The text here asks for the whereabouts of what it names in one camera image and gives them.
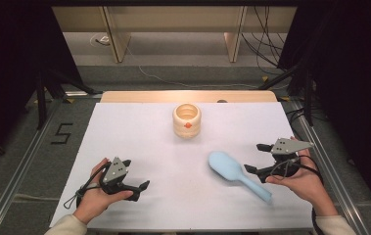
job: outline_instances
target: light blue spoon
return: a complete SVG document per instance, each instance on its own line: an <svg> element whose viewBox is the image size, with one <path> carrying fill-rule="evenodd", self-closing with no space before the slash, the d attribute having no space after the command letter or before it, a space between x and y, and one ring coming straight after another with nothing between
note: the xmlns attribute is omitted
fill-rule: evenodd
<svg viewBox="0 0 371 235"><path fill-rule="evenodd" d="M215 151L209 154L209 166L227 180L239 180L246 184L266 203L271 200L271 193L251 181L244 173L240 164L224 152Z"/></svg>

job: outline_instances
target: person's arm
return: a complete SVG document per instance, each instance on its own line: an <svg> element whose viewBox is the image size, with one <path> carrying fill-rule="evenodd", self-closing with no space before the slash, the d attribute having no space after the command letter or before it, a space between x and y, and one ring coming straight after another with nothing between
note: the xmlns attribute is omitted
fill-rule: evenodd
<svg viewBox="0 0 371 235"><path fill-rule="evenodd" d="M302 165L317 169L307 149L299 151L298 156L301 157ZM266 182L286 186L300 198L310 202L316 212L316 223L324 234L355 234L347 221L338 214L319 176L312 171L300 168L291 177L268 176Z"/></svg>
<svg viewBox="0 0 371 235"><path fill-rule="evenodd" d="M108 161L108 159L103 159L99 164L94 166L91 170L91 174L96 172ZM98 173L91 183L99 184L99 179L102 174L103 172ZM85 192L75 212L62 217L47 231L47 233L45 233L45 235L83 235L87 232L87 224L91 219L99 216L110 204L127 199L132 195L132 191L121 191L116 194L108 195L101 188L89 189Z"/></svg>

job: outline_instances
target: blue spoon handle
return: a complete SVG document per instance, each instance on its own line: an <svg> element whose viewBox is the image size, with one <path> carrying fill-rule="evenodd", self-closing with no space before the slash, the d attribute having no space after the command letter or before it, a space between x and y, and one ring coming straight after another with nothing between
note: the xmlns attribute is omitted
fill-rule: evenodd
<svg viewBox="0 0 371 235"><path fill-rule="evenodd" d="M246 175L242 174L239 177L239 180L246 184L253 192L255 192L261 199L263 199L266 203L269 203L271 200L271 193L268 192L263 187L259 186L252 180L250 180Z"/></svg>

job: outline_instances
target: hand-mounted device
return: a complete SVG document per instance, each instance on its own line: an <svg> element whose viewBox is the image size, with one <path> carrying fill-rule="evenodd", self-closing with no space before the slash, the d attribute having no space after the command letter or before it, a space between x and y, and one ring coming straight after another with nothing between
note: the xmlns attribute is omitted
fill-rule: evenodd
<svg viewBox="0 0 371 235"><path fill-rule="evenodd" d="M311 142L304 142L298 140L291 140L285 138L277 139L274 145L257 144L257 148L262 152L269 152L275 160L274 166L257 169L254 166L245 164L244 167L248 173L256 174L261 183L265 183L265 179L270 175L280 175L283 177L290 177L294 175L300 167L307 168L311 171L316 171L310 167L301 164L300 157L297 151L309 149L314 146Z"/></svg>
<svg viewBox="0 0 371 235"><path fill-rule="evenodd" d="M133 195L125 200L137 202L139 200L140 193L148 188L150 181L148 180L142 183L139 187L133 187L123 184L122 181L128 173L127 168L130 166L130 163L131 160L122 162L120 158L115 157L112 163L103 164L96 172L94 172L90 176L90 179L75 192L75 195L64 203L64 207L66 209L69 209L74 199L76 199L76 205L78 206L82 198L84 197L85 192L87 192L87 190L95 188L101 188L105 193L109 195L116 194L125 190L132 191ZM100 177L99 183L91 183L94 177L96 177L96 175L102 171L103 174Z"/></svg>

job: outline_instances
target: gray floor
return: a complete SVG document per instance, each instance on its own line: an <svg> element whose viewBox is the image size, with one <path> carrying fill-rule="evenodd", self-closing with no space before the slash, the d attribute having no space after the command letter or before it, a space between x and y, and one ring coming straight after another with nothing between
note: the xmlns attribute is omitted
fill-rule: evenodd
<svg viewBox="0 0 371 235"><path fill-rule="evenodd" d="M274 76L263 70L280 72L265 61L259 61L261 70L244 42L237 63L230 64L222 35L217 33L133 34L130 52L121 64L113 62L108 46L94 43L95 37L101 39L103 36L103 33L66 35L84 82L97 90L251 89L262 84L263 76ZM268 58L273 58L269 48L262 49ZM278 97L286 95L286 84L287 81L273 89ZM71 86L65 87L66 90L75 90ZM37 134L34 101L35 98L28 102L27 113L22 114L2 145L6 153L0 155L0 195L9 186L21 160L27 155L33 136ZM94 105L99 101L94 97L78 97L70 102L48 104L51 121L23 173L14 201L0 219L0 234L43 234L48 229ZM294 102L281 104L286 111L294 109ZM55 135L61 123L72 123L63 129L71 136L67 144L53 145L52 142L64 140L63 136ZM294 122L294 129L301 137L306 136L299 120ZM362 216L367 234L371 234L371 192L356 168L347 163L348 153L342 141L319 109L314 114L314 130ZM340 213L343 213L336 191L330 183L326 186ZM270 231L261 234L302 235L308 232Z"/></svg>

